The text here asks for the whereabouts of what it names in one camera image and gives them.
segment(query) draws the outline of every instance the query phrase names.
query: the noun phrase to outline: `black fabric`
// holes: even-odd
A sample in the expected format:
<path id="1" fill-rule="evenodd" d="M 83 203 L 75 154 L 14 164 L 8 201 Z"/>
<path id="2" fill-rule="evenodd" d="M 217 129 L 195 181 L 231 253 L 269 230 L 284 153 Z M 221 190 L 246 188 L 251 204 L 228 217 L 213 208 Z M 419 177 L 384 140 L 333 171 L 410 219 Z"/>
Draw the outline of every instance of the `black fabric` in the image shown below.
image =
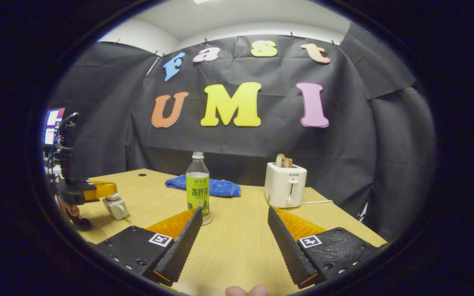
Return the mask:
<path id="1" fill-rule="evenodd" d="M 252 56 L 257 40 L 274 41 L 278 54 Z M 323 47 L 331 63 L 309 58 L 300 47 L 305 43 Z M 192 61 L 208 47 L 220 47 L 218 59 Z M 180 52 L 186 56 L 179 72 L 164 82 L 163 65 Z M 260 126 L 235 126 L 233 119 L 228 125 L 200 124 L 207 86 L 222 84 L 233 96 L 245 82 L 261 84 Z M 328 127 L 301 125 L 299 82 L 323 87 Z M 179 175 L 192 151 L 200 150 L 211 178 L 262 186 L 266 163 L 284 153 L 308 170 L 308 187 L 350 215 L 369 201 L 367 225 L 390 239 L 413 219 L 433 170 L 432 119 L 413 85 L 418 85 L 414 76 L 389 47 L 352 25 L 341 46 L 279 35 L 237 36 L 158 59 L 141 49 L 97 43 L 68 71 L 51 106 L 81 113 L 73 135 L 76 175 L 144 167 Z M 178 92 L 189 95 L 177 121 L 167 128 L 153 126 L 156 97 L 171 96 L 163 111 L 167 117 Z"/>

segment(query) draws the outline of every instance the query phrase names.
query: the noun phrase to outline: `computer monitor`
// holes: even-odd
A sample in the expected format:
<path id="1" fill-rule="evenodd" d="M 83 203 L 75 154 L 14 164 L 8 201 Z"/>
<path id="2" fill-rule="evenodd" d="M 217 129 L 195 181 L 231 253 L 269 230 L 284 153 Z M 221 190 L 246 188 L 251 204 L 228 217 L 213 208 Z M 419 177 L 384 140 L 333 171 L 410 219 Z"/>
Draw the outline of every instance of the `computer monitor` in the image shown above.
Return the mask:
<path id="1" fill-rule="evenodd" d="M 55 139 L 54 135 L 56 134 L 56 131 L 58 130 L 58 127 L 62 123 L 63 119 L 63 113 L 65 112 L 65 108 L 58 108 L 58 109 L 50 109 L 47 111 L 47 114 L 45 116 L 45 134 L 43 137 L 43 144 L 45 146 L 51 146 L 54 145 Z"/>

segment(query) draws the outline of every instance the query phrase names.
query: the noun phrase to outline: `plastic bottle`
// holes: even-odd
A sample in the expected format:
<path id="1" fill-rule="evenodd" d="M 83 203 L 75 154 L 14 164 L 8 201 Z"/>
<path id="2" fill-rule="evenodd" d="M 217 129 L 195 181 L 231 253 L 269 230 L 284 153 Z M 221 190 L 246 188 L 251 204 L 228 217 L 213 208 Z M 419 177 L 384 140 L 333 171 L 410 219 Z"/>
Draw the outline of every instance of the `plastic bottle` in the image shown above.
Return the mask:
<path id="1" fill-rule="evenodd" d="M 206 225 L 213 221 L 209 213 L 209 171 L 203 161 L 203 152 L 195 151 L 191 158 L 193 161 L 186 170 L 188 208 L 201 206 L 202 224 Z"/>

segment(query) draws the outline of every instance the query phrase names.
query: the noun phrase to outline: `white toaster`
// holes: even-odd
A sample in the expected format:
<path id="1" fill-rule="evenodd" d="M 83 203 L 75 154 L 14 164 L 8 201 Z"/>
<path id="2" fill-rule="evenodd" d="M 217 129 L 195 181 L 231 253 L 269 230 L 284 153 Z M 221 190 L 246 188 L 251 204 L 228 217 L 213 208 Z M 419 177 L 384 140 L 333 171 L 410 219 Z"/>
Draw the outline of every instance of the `white toaster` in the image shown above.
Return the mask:
<path id="1" fill-rule="evenodd" d="M 265 178 L 265 197 L 276 208 L 295 208 L 301 204 L 307 170 L 303 167 L 278 167 L 274 162 L 267 163 Z"/>

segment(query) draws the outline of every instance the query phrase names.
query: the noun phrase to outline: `wooden table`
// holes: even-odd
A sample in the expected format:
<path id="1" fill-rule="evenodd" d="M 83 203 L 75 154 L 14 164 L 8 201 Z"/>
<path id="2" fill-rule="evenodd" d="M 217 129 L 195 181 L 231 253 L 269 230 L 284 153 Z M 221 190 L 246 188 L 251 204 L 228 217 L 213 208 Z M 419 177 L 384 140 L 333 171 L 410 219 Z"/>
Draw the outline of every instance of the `wooden table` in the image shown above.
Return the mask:
<path id="1" fill-rule="evenodd" d="M 99 243 L 130 225 L 146 228 L 187 210 L 186 192 L 164 186 L 167 179 L 174 177 L 142 169 L 91 178 L 117 183 L 130 216 L 116 221 L 102 202 L 84 204 L 79 207 L 81 215 L 92 222 L 93 228 L 81 231 L 81 236 Z M 320 200 L 325 198 L 314 189 L 305 188 L 303 202 Z M 269 205 L 263 187 L 242 185 L 241 197 L 209 197 L 209 207 L 213 222 L 201 227 L 173 289 L 191 296 L 224 296 L 230 285 L 248 291 L 264 283 L 271 296 L 299 291 L 268 226 Z M 327 230 L 343 227 L 376 247 L 385 243 L 333 203 L 303 204 L 288 211 Z"/>

